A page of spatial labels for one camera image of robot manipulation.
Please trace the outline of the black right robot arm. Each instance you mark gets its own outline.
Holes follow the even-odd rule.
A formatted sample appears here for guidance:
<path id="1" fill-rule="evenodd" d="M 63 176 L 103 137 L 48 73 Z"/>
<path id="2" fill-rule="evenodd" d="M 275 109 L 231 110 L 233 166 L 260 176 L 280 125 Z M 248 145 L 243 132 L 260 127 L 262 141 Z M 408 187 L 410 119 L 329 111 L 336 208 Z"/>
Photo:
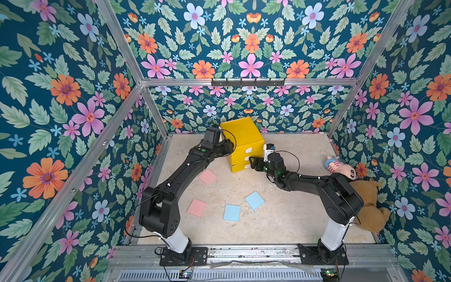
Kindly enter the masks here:
<path id="1" fill-rule="evenodd" d="M 250 164 L 252 169 L 264 172 L 281 190 L 318 196 L 329 217 L 318 248 L 331 253 L 342 247 L 350 223 L 364 206 L 362 197 L 351 186 L 348 177 L 340 173 L 307 176 L 289 171 L 279 153 L 271 153 L 267 158 L 250 157 Z"/>

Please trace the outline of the yellow drawer cabinet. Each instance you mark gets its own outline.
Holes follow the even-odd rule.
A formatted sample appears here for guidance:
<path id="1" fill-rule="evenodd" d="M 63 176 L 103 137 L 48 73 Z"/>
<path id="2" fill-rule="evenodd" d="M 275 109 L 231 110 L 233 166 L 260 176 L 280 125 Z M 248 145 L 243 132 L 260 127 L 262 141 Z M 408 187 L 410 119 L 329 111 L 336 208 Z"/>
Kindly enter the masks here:
<path id="1" fill-rule="evenodd" d="M 234 152 L 227 157 L 233 173 L 250 169 L 250 157 L 263 156 L 265 140 L 250 117 L 224 122 L 220 127 L 234 145 Z"/>

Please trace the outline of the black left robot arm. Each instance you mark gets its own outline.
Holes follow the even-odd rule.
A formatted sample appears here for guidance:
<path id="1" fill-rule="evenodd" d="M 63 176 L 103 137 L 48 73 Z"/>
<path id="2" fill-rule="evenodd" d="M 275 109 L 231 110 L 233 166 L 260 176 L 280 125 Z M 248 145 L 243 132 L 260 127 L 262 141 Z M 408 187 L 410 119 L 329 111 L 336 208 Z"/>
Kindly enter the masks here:
<path id="1" fill-rule="evenodd" d="M 142 193 L 139 224 L 159 237 L 167 249 L 178 255 L 190 253 L 191 240 L 180 228 L 179 200 L 191 182 L 215 159 L 230 156 L 237 139 L 226 139 L 227 131 L 218 126 L 207 128 L 200 143 L 192 147 L 183 163 L 164 182 L 147 187 Z"/>

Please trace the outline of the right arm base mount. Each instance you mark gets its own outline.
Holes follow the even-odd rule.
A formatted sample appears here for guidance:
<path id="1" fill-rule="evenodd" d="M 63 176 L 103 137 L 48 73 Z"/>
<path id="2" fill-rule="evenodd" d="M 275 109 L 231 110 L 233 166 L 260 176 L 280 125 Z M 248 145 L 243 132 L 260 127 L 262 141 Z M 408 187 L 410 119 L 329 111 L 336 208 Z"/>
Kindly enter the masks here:
<path id="1" fill-rule="evenodd" d="M 345 244 L 342 243 L 337 250 L 329 250 L 322 241 L 315 246 L 297 244 L 302 264 L 307 265 L 349 265 Z"/>

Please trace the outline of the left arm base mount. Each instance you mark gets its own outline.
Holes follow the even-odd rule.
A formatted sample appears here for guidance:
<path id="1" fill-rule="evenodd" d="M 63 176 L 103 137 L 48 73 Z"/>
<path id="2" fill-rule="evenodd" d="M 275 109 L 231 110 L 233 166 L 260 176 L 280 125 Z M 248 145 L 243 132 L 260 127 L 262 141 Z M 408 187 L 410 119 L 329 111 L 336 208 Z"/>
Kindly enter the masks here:
<path id="1" fill-rule="evenodd" d="M 157 251 L 160 266 L 205 266 L 209 249 L 207 247 L 188 247 L 182 254 L 169 250 L 167 247 Z"/>

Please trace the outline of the blue sticky note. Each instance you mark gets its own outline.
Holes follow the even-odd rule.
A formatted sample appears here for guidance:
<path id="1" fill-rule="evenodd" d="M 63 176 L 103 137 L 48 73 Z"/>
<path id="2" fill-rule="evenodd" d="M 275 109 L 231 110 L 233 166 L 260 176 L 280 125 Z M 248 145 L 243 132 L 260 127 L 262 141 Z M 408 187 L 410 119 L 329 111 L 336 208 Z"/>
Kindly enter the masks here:
<path id="1" fill-rule="evenodd" d="M 265 203 L 265 200 L 260 196 L 257 191 L 252 192 L 245 198 L 247 204 L 251 207 L 252 210 L 258 209 L 261 205 Z"/>
<path id="2" fill-rule="evenodd" d="M 241 207 L 227 204 L 224 209 L 223 219 L 231 222 L 239 222 Z"/>

